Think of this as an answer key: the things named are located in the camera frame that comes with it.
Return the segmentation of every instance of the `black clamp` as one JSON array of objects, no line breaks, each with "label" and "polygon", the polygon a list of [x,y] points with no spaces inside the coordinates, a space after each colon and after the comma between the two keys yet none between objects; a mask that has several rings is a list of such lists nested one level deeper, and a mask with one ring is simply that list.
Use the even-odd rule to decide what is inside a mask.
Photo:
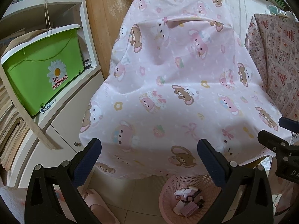
[{"label": "black clamp", "polygon": [[252,169],[240,167],[235,161],[228,162],[206,139],[198,142],[197,151],[214,184],[222,188],[198,224],[222,223],[241,185],[246,188],[234,216],[223,223],[273,224],[271,190],[262,165]]},{"label": "black clamp", "polygon": [[[281,117],[279,125],[294,133],[299,133],[299,122]],[[258,133],[258,141],[276,153],[278,177],[299,184],[299,146],[290,146],[289,143],[270,132],[262,130]]]},{"label": "black clamp", "polygon": [[74,224],[67,219],[57,199],[53,184],[59,185],[66,204],[78,224],[101,224],[77,191],[92,170],[102,150],[100,140],[93,138],[71,161],[58,167],[35,166],[25,202],[25,223]]}]

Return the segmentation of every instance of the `white shelf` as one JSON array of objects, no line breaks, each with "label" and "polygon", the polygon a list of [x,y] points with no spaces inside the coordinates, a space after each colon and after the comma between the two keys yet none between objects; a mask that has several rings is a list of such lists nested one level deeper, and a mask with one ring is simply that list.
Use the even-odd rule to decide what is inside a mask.
[{"label": "white shelf", "polygon": [[99,71],[98,67],[92,67],[84,70],[79,76],[74,78],[69,84],[67,84],[55,97],[56,102],[44,112],[44,114],[38,113],[34,117],[35,123],[43,129],[52,117],[59,112],[60,108],[64,106],[68,99],[72,98],[73,93],[75,93],[79,88],[86,84],[90,77]]},{"label": "white shelf", "polygon": [[[86,69],[66,85],[56,96],[56,102],[48,109],[44,114],[37,114],[34,121],[38,126],[45,132],[47,127],[59,113],[59,109],[64,107],[68,101],[76,94],[76,92],[81,89],[89,79],[99,72],[99,67],[93,67]],[[7,175],[7,185],[12,187],[18,187],[19,181],[22,176],[23,170],[27,164],[28,158],[30,157],[32,151],[35,149],[38,143],[36,135],[29,130],[25,139],[23,140],[17,155],[13,161],[11,170],[8,171]]]},{"label": "white shelf", "polygon": [[[47,0],[47,9],[50,17],[57,16],[73,6],[82,3],[82,0]],[[0,38],[23,28],[45,24],[44,0],[24,0],[8,7],[0,21]]]}]

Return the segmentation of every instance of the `wooden door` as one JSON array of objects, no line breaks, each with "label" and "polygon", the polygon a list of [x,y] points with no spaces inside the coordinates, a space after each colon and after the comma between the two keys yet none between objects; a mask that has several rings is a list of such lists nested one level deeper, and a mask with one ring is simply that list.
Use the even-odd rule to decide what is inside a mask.
[{"label": "wooden door", "polygon": [[114,41],[133,0],[86,0],[87,13],[103,77],[109,75]]}]

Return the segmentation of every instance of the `daisy sticker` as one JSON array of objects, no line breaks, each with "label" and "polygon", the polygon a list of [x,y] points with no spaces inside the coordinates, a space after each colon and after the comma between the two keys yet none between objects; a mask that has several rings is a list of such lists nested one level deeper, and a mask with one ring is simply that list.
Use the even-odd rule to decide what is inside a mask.
[{"label": "daisy sticker", "polygon": [[61,60],[51,61],[51,65],[48,66],[49,82],[52,83],[53,90],[58,88],[65,80],[68,79],[66,74],[66,66]]}]

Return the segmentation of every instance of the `pink laundry basket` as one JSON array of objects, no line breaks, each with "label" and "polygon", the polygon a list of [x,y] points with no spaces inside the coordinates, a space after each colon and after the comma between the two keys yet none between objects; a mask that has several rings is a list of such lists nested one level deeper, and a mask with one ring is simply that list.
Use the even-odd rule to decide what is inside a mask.
[{"label": "pink laundry basket", "polygon": [[[203,208],[197,210],[197,213],[190,217],[179,216],[172,211],[179,202],[175,199],[174,192],[177,189],[186,188],[187,185],[198,187],[201,190],[200,195],[205,201]],[[168,224],[197,224],[213,204],[220,191],[221,188],[214,184],[209,175],[173,176],[167,180],[160,193],[159,208]]]}]

